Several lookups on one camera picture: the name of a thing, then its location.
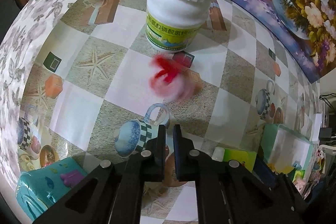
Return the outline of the teal plastic box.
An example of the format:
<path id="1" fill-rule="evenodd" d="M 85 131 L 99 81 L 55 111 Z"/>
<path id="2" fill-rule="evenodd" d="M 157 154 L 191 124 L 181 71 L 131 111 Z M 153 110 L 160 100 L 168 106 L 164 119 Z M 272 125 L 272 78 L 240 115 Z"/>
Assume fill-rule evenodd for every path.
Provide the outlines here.
<path id="1" fill-rule="evenodd" d="M 86 171 L 71 157 L 23 172 L 15 190 L 17 202 L 30 220 L 34 221 L 86 175 Z"/>

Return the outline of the pink lace scrunchie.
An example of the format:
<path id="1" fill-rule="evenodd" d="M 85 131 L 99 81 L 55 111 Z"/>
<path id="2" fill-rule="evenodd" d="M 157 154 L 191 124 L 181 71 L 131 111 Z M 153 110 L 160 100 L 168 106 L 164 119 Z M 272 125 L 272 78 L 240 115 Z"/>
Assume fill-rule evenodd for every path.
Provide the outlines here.
<path id="1" fill-rule="evenodd" d="M 310 184 L 300 177 L 297 177 L 293 184 L 301 197 L 305 200 L 310 193 Z"/>

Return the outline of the white chair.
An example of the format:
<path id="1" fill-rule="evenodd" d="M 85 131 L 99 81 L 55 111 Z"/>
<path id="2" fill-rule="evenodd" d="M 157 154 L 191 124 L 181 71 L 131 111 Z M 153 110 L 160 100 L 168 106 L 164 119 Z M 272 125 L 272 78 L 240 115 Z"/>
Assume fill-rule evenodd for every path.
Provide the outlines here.
<path id="1" fill-rule="evenodd" d="M 335 156 L 335 93 L 322 94 L 319 99 L 324 103 L 323 124 L 319 131 L 319 150 Z"/>

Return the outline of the yellow green cloth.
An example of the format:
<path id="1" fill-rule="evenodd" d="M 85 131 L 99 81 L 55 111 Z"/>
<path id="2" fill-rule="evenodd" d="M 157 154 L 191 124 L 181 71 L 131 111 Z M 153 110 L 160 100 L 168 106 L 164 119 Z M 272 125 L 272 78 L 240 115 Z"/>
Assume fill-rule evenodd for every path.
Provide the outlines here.
<path id="1" fill-rule="evenodd" d="M 283 169 L 276 169 L 274 164 L 267 164 L 272 172 L 276 174 L 283 173 L 289 177 L 289 179 L 294 182 L 297 178 L 304 178 L 305 170 L 296 168 L 294 166 L 285 166 Z"/>

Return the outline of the white pill bottle green label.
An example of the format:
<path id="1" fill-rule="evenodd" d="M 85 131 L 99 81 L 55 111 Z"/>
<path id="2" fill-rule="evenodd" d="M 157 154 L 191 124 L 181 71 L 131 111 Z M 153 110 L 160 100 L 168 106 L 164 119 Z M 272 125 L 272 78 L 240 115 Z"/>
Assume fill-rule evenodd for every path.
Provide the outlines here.
<path id="1" fill-rule="evenodd" d="M 147 0 L 147 40 L 164 53 L 185 50 L 208 19 L 212 1 Z"/>

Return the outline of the red flower scrunchie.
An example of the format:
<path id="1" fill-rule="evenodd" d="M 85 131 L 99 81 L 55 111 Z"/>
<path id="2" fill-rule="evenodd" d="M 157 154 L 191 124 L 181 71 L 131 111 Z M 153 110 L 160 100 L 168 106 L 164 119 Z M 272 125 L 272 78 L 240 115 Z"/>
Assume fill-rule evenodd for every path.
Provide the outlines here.
<path id="1" fill-rule="evenodd" d="M 166 55 L 155 55 L 150 65 L 157 70 L 149 79 L 149 86 L 156 96 L 174 102 L 194 95 L 196 84 L 187 75 L 185 67 Z"/>

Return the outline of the teal-rimmed white tray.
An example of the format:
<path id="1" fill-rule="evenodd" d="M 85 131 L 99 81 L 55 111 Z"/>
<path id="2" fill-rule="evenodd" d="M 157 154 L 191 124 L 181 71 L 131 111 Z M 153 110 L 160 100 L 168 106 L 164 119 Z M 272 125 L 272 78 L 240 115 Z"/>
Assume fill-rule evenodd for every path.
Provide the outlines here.
<path id="1" fill-rule="evenodd" d="M 276 169 L 283 169 L 285 166 L 303 169 L 303 179 L 307 182 L 316 148 L 305 136 L 283 124 L 266 124 L 260 147 L 266 164 L 274 164 Z"/>

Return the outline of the patterned tablecloth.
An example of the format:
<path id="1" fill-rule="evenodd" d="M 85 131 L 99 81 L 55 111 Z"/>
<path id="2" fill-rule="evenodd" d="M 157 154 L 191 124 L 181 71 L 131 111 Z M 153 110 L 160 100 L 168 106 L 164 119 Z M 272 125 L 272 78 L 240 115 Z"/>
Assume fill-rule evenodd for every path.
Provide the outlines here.
<path id="1" fill-rule="evenodd" d="M 146 0 L 30 0 L 1 44 L 1 115 L 33 126 L 34 149 L 9 147 L 17 172 L 72 157 L 86 172 L 120 162 L 114 131 L 167 105 L 197 149 L 256 151 L 269 89 L 284 124 L 311 138 L 319 84 L 311 84 L 282 42 L 232 0 L 217 0 L 225 30 L 202 29 L 188 47 L 201 91 L 166 102 L 149 87 L 156 54 L 145 36 Z"/>

